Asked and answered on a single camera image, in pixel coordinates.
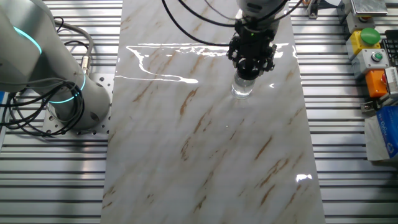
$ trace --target orange switch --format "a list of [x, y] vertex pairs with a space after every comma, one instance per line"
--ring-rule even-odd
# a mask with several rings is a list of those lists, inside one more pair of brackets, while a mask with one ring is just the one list
[[379, 98], [387, 93], [387, 86], [382, 80], [383, 75], [384, 69], [371, 70], [366, 74], [366, 84], [371, 98]]

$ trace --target marble board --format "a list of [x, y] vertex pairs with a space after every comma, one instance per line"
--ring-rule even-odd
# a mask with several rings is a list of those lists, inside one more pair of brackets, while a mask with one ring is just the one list
[[[198, 38], [232, 38], [167, 2]], [[211, 4], [238, 12], [235, 1]], [[161, 1], [123, 1], [101, 224], [325, 223], [290, 17], [274, 43], [274, 71], [237, 100], [227, 47], [190, 40]]]

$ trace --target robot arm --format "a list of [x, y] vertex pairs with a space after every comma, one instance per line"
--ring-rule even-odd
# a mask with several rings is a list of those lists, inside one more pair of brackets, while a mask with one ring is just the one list
[[239, 78], [255, 80], [264, 71], [274, 69], [276, 45], [270, 44], [279, 26], [279, 21], [274, 19], [285, 3], [281, 0], [238, 0], [243, 17], [235, 23], [236, 35], [229, 44], [228, 58], [237, 68]]
[[[109, 95], [85, 74], [64, 46], [55, 31], [53, 15], [42, 0], [0, 0], [0, 30], [0, 91], [17, 92], [29, 82], [34, 91], [45, 95], [59, 82], [51, 78], [72, 82], [81, 90], [85, 105], [75, 129], [100, 124], [108, 114]], [[57, 118], [65, 121], [74, 117], [78, 105], [73, 100], [76, 95], [64, 90], [49, 103]]]
[[[29, 81], [40, 57], [40, 50], [29, 39], [21, 36], [21, 30], [14, 28], [0, 6], [0, 83], [26, 83]], [[25, 85], [3, 85], [0, 90], [17, 92]]]

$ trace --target metal slotted table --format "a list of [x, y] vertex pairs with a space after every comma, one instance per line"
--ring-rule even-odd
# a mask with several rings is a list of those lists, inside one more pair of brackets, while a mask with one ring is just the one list
[[[389, 16], [375, 18], [382, 36], [398, 26], [398, 2], [386, 2]], [[113, 78], [122, 1], [45, 3], [54, 16], [93, 36], [92, 73]], [[319, 10], [317, 20], [306, 15], [298, 8], [292, 23], [326, 222], [398, 223], [397, 169], [366, 160], [359, 109], [364, 100], [349, 72], [336, 9]], [[72, 32], [60, 36], [85, 41]], [[85, 53], [81, 46], [68, 48], [78, 61]], [[42, 126], [44, 114], [36, 126]], [[107, 141], [46, 142], [21, 134], [7, 131], [1, 148], [0, 223], [99, 223]]]

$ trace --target green button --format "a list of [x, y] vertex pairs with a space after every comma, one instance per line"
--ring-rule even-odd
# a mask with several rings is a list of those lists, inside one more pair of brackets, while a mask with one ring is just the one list
[[369, 45], [375, 45], [380, 41], [380, 33], [372, 28], [365, 28], [361, 31], [361, 39]]
[[380, 60], [383, 59], [383, 55], [381, 53], [379, 53], [379, 52], [375, 53], [374, 57], [377, 58], [377, 59], [380, 59]]

